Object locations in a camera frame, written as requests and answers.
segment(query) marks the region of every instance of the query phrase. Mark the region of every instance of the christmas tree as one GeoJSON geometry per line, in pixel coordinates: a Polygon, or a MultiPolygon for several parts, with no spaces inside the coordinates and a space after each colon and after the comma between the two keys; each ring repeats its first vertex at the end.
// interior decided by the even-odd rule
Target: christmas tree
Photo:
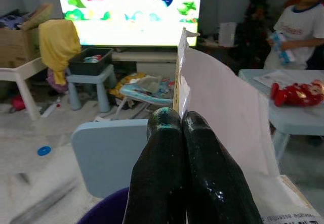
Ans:
{"type": "Polygon", "coordinates": [[[236,29],[238,46],[230,51],[230,56],[240,61],[236,72],[244,68],[263,68],[270,52],[265,25],[268,9],[267,0],[250,0],[244,22],[238,24],[236,29]]]}

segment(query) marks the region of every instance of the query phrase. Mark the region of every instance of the white floor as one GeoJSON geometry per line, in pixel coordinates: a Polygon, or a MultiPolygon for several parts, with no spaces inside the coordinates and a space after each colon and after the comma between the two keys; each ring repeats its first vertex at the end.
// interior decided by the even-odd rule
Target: white floor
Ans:
{"type": "MultiPolygon", "coordinates": [[[[120,118],[135,111],[124,111],[120,118]]],[[[67,96],[60,108],[36,122],[24,111],[0,113],[0,223],[76,223],[100,201],[87,192],[69,143],[75,128],[97,115],[102,116],[97,102],[88,101],[81,110],[71,111],[67,96]],[[51,146],[52,152],[37,156],[42,146],[51,146]],[[28,179],[18,173],[27,173],[28,179]],[[51,202],[58,196],[57,203],[51,202]],[[38,202],[37,212],[26,215],[38,202]]],[[[324,215],[324,146],[315,148],[307,141],[293,137],[280,168],[324,215]]]]}

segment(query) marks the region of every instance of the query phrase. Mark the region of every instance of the purple container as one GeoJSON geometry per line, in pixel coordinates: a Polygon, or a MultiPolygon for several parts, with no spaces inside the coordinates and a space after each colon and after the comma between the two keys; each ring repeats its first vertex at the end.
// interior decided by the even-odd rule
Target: purple container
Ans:
{"type": "Polygon", "coordinates": [[[122,224],[128,189],[119,190],[99,202],[77,224],[122,224]]]}

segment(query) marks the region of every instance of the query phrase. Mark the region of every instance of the tv screen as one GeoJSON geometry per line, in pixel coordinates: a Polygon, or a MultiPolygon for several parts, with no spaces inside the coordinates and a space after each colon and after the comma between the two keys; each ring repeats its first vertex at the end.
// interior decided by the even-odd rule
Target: tv screen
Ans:
{"type": "MultiPolygon", "coordinates": [[[[60,0],[82,45],[177,46],[197,32],[200,0],[60,0]]],[[[191,46],[196,38],[188,40],[191,46]]]]}

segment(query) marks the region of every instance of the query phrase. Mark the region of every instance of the red plush toy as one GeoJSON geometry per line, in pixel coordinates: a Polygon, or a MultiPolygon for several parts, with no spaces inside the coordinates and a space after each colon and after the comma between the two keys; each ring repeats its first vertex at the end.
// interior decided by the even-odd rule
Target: red plush toy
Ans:
{"type": "Polygon", "coordinates": [[[293,106],[318,105],[324,100],[324,84],[320,80],[315,80],[308,84],[297,84],[279,88],[278,83],[272,84],[271,98],[274,104],[280,107],[282,104],[293,106]]]}

